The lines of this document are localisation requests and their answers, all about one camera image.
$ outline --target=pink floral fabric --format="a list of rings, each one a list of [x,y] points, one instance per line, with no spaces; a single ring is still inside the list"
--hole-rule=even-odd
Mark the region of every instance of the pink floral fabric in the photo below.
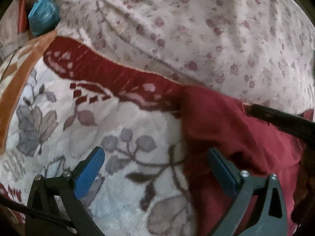
[[[60,35],[286,112],[314,106],[314,26],[293,0],[63,0]]]

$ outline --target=floral blanket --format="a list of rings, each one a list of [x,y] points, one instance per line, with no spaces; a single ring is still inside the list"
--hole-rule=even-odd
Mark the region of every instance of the floral blanket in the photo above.
[[[62,0],[58,33],[111,60],[290,113],[315,106],[315,28],[293,0]]]
[[[106,161],[81,202],[105,235],[193,235],[182,172],[181,88],[57,37],[12,116],[1,193],[26,204],[36,174],[59,176],[102,146]]]

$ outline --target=blue gripper pad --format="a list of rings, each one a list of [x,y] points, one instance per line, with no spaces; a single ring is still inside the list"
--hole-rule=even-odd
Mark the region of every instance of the blue gripper pad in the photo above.
[[[74,195],[77,199],[83,198],[88,193],[104,161],[105,152],[104,149],[99,146],[96,146],[93,149],[93,151],[90,153],[85,161],[81,161],[87,162],[87,164],[82,169],[78,177],[75,179]]]
[[[237,182],[219,156],[211,148],[207,153],[208,164],[226,196],[237,197]]]

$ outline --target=black cable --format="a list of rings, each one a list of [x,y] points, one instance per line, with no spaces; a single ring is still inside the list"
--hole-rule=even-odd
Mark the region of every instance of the black cable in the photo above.
[[[11,61],[12,61],[12,59],[13,59],[15,53],[17,52],[17,50],[18,50],[19,48],[21,48],[21,47],[18,47],[18,48],[13,52],[13,55],[11,56],[10,61],[9,61],[8,65],[7,65],[7,68],[4,70],[2,76],[3,76],[3,75],[5,74],[5,72],[7,71],[9,65],[11,64]]]
[[[74,224],[69,220],[65,220],[63,218],[59,218],[51,214],[46,214],[39,210],[26,207],[22,204],[16,203],[15,201],[8,200],[2,195],[0,195],[0,205],[7,207],[9,209],[12,209],[12,210],[33,216],[33,217],[36,217],[36,218],[42,219],[42,220],[50,221],[50,222],[53,222],[62,226],[75,228]]]

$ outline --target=gray leaf pattern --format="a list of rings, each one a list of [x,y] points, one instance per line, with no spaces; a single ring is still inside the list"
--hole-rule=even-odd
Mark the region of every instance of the gray leaf pattern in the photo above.
[[[35,129],[39,130],[39,126],[42,123],[42,112],[39,109],[38,106],[35,106],[33,111],[32,111],[33,119],[34,119],[34,127]]]
[[[16,111],[19,119],[19,143],[16,148],[26,156],[33,157],[40,144],[39,134],[35,128],[32,111],[27,106],[19,106]]]
[[[156,196],[156,191],[155,191],[154,183],[150,182],[145,187],[144,197],[140,201],[140,208],[143,211],[147,211],[155,196]]]
[[[149,214],[148,231],[152,235],[179,236],[188,220],[186,207],[187,201],[182,195],[158,201]]]
[[[78,115],[78,114],[75,113],[75,114],[69,116],[69,117],[66,119],[65,124],[63,125],[63,131],[65,131],[67,128],[69,128],[69,127],[73,124],[73,122],[74,122],[74,120],[76,119],[77,115]]]
[[[11,172],[14,182],[19,181],[25,174],[23,166],[24,156],[13,150],[7,151],[7,158],[3,161],[3,168],[7,172]]]
[[[122,131],[120,133],[120,139],[123,142],[130,142],[132,139],[132,130],[122,129]]]
[[[102,141],[102,147],[105,151],[114,152],[118,145],[118,138],[113,135],[106,136]]]
[[[39,88],[38,93],[39,93],[39,94],[43,94],[43,93],[44,93],[44,91],[45,91],[45,85],[44,85],[44,84],[42,84],[42,85],[41,85],[41,87]]]
[[[80,111],[78,114],[78,120],[84,126],[96,126],[94,114],[91,111]]]
[[[28,106],[18,106],[16,115],[19,119],[19,129],[22,131],[32,130],[34,128],[34,119],[32,111]]]
[[[136,145],[137,145],[137,148],[147,153],[151,152],[157,147],[153,138],[146,135],[140,136],[136,140]]]
[[[53,133],[58,125],[57,114],[55,111],[49,111],[42,119],[42,123],[39,127],[39,134],[41,142],[45,142]]]
[[[23,105],[18,106],[16,114],[20,129],[16,148],[24,155],[33,157],[38,146],[42,145],[57,127],[57,114],[55,111],[49,111],[43,117],[38,106],[31,110]]]
[[[34,79],[36,79],[36,75],[37,75],[37,72],[35,69],[33,69],[30,73],[30,76],[33,77]]]
[[[153,179],[154,177],[156,177],[156,174],[143,174],[139,172],[129,173],[125,176],[125,178],[128,178],[135,183],[144,183]]]
[[[115,172],[123,169],[129,162],[129,159],[119,159],[117,155],[113,155],[106,163],[105,170],[108,174],[113,175]]]
[[[46,94],[47,100],[50,101],[51,103],[55,103],[57,101],[56,96],[53,92],[46,91],[45,94]]]

